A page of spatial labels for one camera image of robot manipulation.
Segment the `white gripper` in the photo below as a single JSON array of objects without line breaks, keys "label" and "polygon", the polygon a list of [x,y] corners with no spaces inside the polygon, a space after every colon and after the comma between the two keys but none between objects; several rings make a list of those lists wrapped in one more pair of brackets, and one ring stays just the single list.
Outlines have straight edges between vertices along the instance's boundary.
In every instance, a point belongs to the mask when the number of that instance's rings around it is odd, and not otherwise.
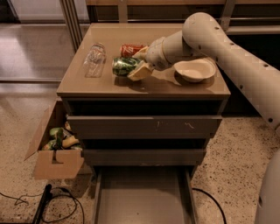
[{"label": "white gripper", "polygon": [[131,71],[128,78],[132,81],[140,81],[152,75],[154,69],[164,71],[172,65],[168,62],[164,55],[163,43],[165,37],[158,38],[149,46],[145,46],[133,55],[133,58],[141,61],[136,68]]}]

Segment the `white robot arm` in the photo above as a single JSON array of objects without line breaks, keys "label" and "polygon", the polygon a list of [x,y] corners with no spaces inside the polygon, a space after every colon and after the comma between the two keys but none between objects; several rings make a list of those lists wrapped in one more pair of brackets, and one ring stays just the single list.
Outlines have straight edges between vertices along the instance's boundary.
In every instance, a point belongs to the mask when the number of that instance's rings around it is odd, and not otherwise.
[{"label": "white robot arm", "polygon": [[[181,31],[155,40],[134,57],[141,63],[129,75],[133,81],[180,61],[211,58],[237,87],[242,87],[246,99],[280,134],[280,72],[232,42],[210,15],[203,12],[191,15]],[[254,224],[280,224],[279,152],[270,160],[262,179]]]}]

